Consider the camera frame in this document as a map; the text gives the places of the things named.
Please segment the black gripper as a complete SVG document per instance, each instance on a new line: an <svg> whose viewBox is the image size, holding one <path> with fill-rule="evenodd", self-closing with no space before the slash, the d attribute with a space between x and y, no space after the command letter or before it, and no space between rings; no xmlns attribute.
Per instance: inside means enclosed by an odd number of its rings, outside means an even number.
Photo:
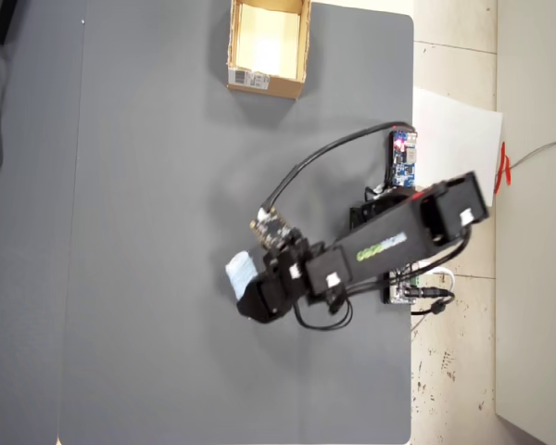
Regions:
<svg viewBox="0 0 556 445"><path fill-rule="evenodd" d="M265 272L246 286L238 300L236 306L241 315L269 324L290 312L300 299L309 305L324 302L323 295L312 290L306 269L314 251L298 229L287 234L268 232L263 236L263 246L253 248L252 258Z"/></svg>

